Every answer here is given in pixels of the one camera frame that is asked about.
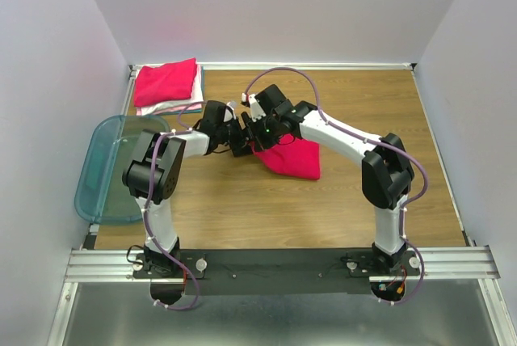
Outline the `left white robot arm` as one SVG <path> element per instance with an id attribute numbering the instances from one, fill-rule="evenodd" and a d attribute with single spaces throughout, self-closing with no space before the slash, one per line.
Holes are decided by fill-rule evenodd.
<path id="1" fill-rule="evenodd" d="M 221 146 L 228 146 L 238 155 L 250 152 L 235 107 L 234 102 L 209 100 L 201 119 L 184 132 L 141 132 L 123 171 L 122 183 L 141 207 L 145 244 L 143 257 L 136 263 L 144 270 L 154 270 L 162 277 L 186 270 L 180 261 L 170 198 L 184 159 L 213 154 Z"/>

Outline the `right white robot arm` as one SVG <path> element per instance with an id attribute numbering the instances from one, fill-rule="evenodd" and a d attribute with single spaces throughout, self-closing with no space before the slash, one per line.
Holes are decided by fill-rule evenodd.
<path id="1" fill-rule="evenodd" d="M 362 193 L 373 205 L 376 219 L 372 266 L 383 275 L 399 268 L 407 250 L 401 211 L 414 178 L 401 139 L 393 133 L 380 137 L 334 122 L 306 101 L 294 105 L 276 85 L 258 94 L 242 94 L 242 105 L 250 109 L 245 122 L 262 149 L 290 134 L 325 146 L 359 167 Z"/>

